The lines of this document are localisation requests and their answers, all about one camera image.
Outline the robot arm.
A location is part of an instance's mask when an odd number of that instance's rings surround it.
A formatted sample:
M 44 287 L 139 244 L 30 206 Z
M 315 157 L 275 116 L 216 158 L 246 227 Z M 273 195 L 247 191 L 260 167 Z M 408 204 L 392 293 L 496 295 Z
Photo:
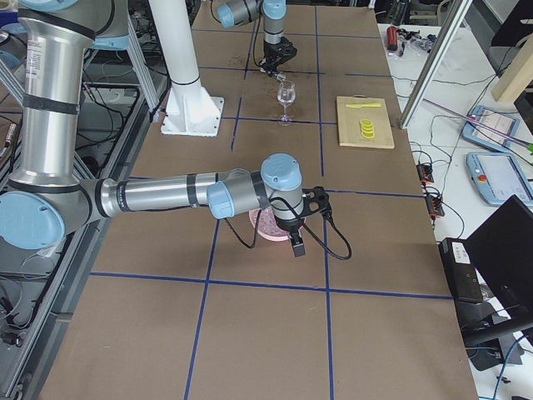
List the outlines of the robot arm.
M 20 163 L 1 194 L 5 242 L 27 250 L 48 248 L 119 213 L 209 207 L 220 220 L 271 207 L 295 257 L 305 254 L 299 233 L 305 206 L 301 171 L 285 153 L 269 156 L 255 172 L 236 168 L 139 182 L 76 178 L 76 148 L 84 153 L 103 146 L 109 157 L 125 128 L 126 117 L 109 108 L 109 134 L 77 143 L 85 52 L 127 48 L 128 1 L 17 2 L 18 21 L 27 33 L 27 65 Z M 186 1 L 148 2 L 171 85 L 162 133 L 215 137 L 224 99 L 210 96 L 202 85 Z M 280 79 L 278 66 L 296 56 L 284 37 L 286 1 L 226 1 L 217 8 L 225 28 L 258 18 L 266 35 L 259 68 Z
M 278 68 L 297 55 L 293 43 L 285 37 L 286 1 L 226 1 L 212 16 L 224 27 L 234 28 L 262 20 L 263 58 L 259 69 L 279 82 L 286 80 Z

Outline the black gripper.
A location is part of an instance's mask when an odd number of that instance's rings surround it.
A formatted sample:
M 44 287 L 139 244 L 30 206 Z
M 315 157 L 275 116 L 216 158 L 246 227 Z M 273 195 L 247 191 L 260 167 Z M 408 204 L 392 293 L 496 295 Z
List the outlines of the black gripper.
M 277 76 L 278 68 L 293 59 L 297 55 L 297 49 L 286 37 L 281 37 L 278 43 L 263 41 L 264 57 L 259 62 L 259 68 L 268 72 L 269 76 Z
M 301 228 L 305 222 L 304 218 L 293 217 L 292 219 L 282 219 L 275 216 L 276 225 L 290 235 L 291 247 L 295 258 L 306 255 L 305 244 L 301 237 Z

